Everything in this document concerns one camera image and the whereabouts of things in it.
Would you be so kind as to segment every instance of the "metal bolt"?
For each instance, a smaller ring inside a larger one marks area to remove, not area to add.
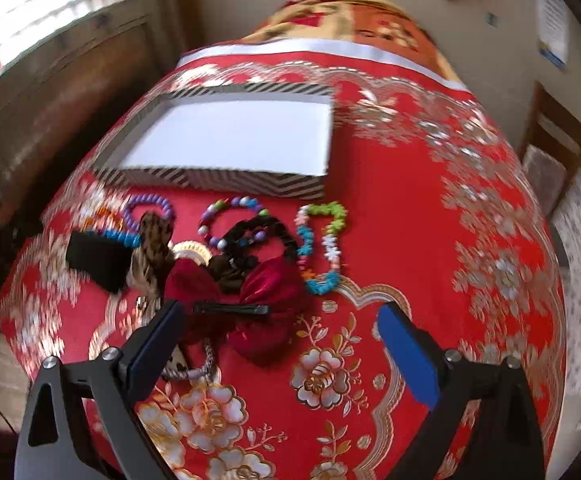
[[[50,357],[46,357],[44,359],[42,366],[46,368],[46,370],[50,370],[51,368],[54,368],[57,363],[59,363],[59,359],[57,359],[54,355],[51,355]]]
[[[120,349],[111,346],[102,352],[102,359],[104,361],[113,361],[120,354]]]
[[[449,363],[459,363],[461,361],[461,352],[456,348],[451,348],[450,350],[446,350],[444,357]]]
[[[518,368],[521,368],[521,361],[516,357],[509,355],[508,357],[506,357],[506,365],[508,366],[508,368],[517,370]]]

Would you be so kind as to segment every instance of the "red bow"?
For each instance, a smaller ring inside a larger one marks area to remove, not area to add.
[[[164,297],[178,300],[188,314],[184,342],[225,334],[235,351],[254,362],[270,360],[288,344],[297,315],[307,309],[310,301],[297,266],[281,256],[260,263],[248,274],[237,302],[221,294],[219,285],[205,269],[192,260],[179,259],[166,280]],[[263,319],[194,314],[196,301],[266,304],[270,314]]]

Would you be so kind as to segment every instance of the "open box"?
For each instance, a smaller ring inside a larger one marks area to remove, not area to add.
[[[307,83],[192,87],[156,95],[91,169],[111,186],[191,186],[323,196],[333,88]]]

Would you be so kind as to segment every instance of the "beige wall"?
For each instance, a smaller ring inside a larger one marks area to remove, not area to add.
[[[206,39],[246,35],[285,0],[201,0]],[[581,27],[571,16],[568,64],[559,70],[537,51],[535,0],[391,0],[435,39],[439,48],[516,146],[523,135],[533,82],[581,121]],[[485,22],[493,12],[499,25]]]

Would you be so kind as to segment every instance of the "red tablecloth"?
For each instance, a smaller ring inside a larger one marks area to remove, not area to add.
[[[378,307],[394,300],[442,347],[480,362],[508,354],[522,360],[548,457],[564,374],[557,262],[518,160],[474,96],[408,63],[314,52],[196,57],[145,95],[81,163],[48,206],[44,233],[14,264],[0,295],[0,323],[29,375],[50,354],[74,362],[121,345],[138,323],[135,291],[109,296],[64,260],[80,218],[102,203],[118,208],[128,193],[105,190],[88,170],[125,121],[159,92],[186,85],[325,83],[336,88],[337,102],[325,200],[349,209],[340,238],[346,277],[297,320],[280,364],[257,368],[224,347],[214,384],[158,382],[137,410],[149,435],[183,479],[384,478],[426,414],[376,329]],[[271,123],[271,138],[274,131]],[[155,191],[176,208],[175,242],[198,239],[200,213],[226,197]],[[302,205],[258,198],[289,227]],[[224,232],[236,219],[238,212],[226,213],[214,229]],[[279,248],[272,244],[262,255]],[[318,261],[317,268],[327,267]],[[190,355],[201,361],[200,349]],[[314,392],[299,384],[318,365],[329,373],[325,394],[310,409]],[[461,456],[475,408],[440,476]],[[91,403],[88,413],[110,457]]]

